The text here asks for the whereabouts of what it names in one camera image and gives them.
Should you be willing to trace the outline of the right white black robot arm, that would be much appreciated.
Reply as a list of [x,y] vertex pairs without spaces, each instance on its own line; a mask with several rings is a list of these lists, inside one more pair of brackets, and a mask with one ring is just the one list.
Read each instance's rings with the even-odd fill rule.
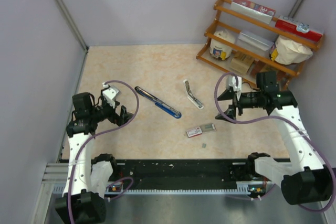
[[242,92],[242,79],[233,72],[224,73],[216,83],[214,102],[218,120],[233,124],[252,124],[273,120],[288,151],[291,166],[275,161],[266,153],[251,153],[245,174],[256,180],[265,177],[280,187],[290,205],[311,202],[327,204],[317,212],[325,212],[335,200],[335,174],[327,158],[310,139],[300,118],[299,107],[289,90],[281,90],[275,71],[256,75],[257,91]]

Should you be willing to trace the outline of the blue metal stapler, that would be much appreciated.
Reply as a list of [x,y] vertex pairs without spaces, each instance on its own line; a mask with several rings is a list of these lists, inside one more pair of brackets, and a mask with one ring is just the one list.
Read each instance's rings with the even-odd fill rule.
[[182,117],[182,114],[181,114],[180,111],[178,111],[177,109],[175,109],[175,108],[171,107],[170,105],[166,104],[165,102],[163,102],[162,100],[160,100],[156,96],[152,95],[151,93],[145,91],[144,89],[140,88],[139,86],[136,86],[134,89],[138,94],[140,94],[141,96],[143,96],[143,97],[147,98],[148,100],[152,101],[158,108],[165,111],[166,113],[168,113],[172,117],[174,117],[176,119],[180,119]]

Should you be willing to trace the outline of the red white staple box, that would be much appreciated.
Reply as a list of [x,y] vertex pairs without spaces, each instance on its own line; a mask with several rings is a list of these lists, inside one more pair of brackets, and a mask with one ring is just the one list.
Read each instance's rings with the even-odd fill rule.
[[205,133],[216,132],[216,127],[213,123],[203,124],[186,131],[188,138],[196,137]]

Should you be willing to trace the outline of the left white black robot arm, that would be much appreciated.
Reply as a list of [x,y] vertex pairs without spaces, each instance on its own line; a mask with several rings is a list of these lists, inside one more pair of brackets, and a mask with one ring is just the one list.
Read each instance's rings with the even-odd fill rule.
[[120,113],[117,96],[120,91],[110,86],[101,90],[99,104],[89,92],[72,97],[74,110],[66,127],[70,147],[67,181],[62,196],[55,201],[55,210],[64,223],[102,223],[106,219],[104,195],[109,180],[119,174],[115,158],[91,153],[98,124],[104,120],[122,126],[131,118],[125,106]]

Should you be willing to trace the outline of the small white stapler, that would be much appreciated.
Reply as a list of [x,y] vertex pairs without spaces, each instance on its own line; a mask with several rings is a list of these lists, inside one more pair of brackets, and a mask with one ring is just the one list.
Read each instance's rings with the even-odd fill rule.
[[204,105],[203,103],[196,98],[196,96],[193,94],[191,87],[190,87],[190,83],[187,79],[183,80],[184,86],[186,88],[186,93],[187,93],[187,98],[199,109],[203,109]]

